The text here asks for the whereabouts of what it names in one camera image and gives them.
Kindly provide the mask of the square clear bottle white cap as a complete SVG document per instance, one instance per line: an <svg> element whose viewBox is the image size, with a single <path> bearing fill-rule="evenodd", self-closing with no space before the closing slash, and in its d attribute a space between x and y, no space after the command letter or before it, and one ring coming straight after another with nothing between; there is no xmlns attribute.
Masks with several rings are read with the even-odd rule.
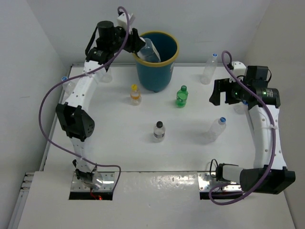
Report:
<svg viewBox="0 0 305 229"><path fill-rule="evenodd" d="M149 38L141 37L141 40L145 42L145 45L139 50L137 56L146 62L160 63L161 58L153 42Z"/></svg>

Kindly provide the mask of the clear bottle blue cap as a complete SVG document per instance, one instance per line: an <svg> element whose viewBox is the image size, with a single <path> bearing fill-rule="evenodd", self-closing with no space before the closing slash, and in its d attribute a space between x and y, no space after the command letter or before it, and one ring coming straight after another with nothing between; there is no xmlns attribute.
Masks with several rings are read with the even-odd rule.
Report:
<svg viewBox="0 0 305 229"><path fill-rule="evenodd" d="M224 132L226 129L226 118L220 117L213 121L209 130L203 133L203 143L209 144L217 140L217 138Z"/></svg>

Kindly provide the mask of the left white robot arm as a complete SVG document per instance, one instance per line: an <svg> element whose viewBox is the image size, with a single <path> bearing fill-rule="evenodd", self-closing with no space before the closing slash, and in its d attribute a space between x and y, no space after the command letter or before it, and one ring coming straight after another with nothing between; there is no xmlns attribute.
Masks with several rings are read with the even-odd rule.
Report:
<svg viewBox="0 0 305 229"><path fill-rule="evenodd" d="M90 137L95 128L95 122L89 115L90 101L115 54L121 50L137 53L145 42L128 22L119 22L114 26L111 21L101 21L93 33L85 49L84 75L66 101L56 106L56 114L73 145L76 177L89 188L98 190L103 184L102 176L97 171L98 166L88 160Z"/></svg>

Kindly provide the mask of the bottle with blue label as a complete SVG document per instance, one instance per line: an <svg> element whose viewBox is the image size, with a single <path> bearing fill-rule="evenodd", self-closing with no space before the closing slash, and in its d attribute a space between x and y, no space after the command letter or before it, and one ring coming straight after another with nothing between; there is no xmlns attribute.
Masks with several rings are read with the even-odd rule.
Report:
<svg viewBox="0 0 305 229"><path fill-rule="evenodd" d="M234 105L234 111L239 115L243 115L245 114L247 107L248 103L246 101L241 101L238 104Z"/></svg>

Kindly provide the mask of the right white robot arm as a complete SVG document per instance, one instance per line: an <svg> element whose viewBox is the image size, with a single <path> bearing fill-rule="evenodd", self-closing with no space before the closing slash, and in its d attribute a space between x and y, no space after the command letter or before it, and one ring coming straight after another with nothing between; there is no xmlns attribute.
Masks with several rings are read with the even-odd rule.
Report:
<svg viewBox="0 0 305 229"><path fill-rule="evenodd" d="M269 88L271 72L266 66L248 66L244 76L238 79L248 87L229 78L214 82L209 101L220 104L220 94L225 93L225 103L246 103L246 116L255 147L254 167L243 169L238 165L221 163L216 169L216 181L235 182L242 191L249 191L254 185L256 193L279 194L295 182L295 172L285 163L280 143L278 117L280 95L275 88Z"/></svg>

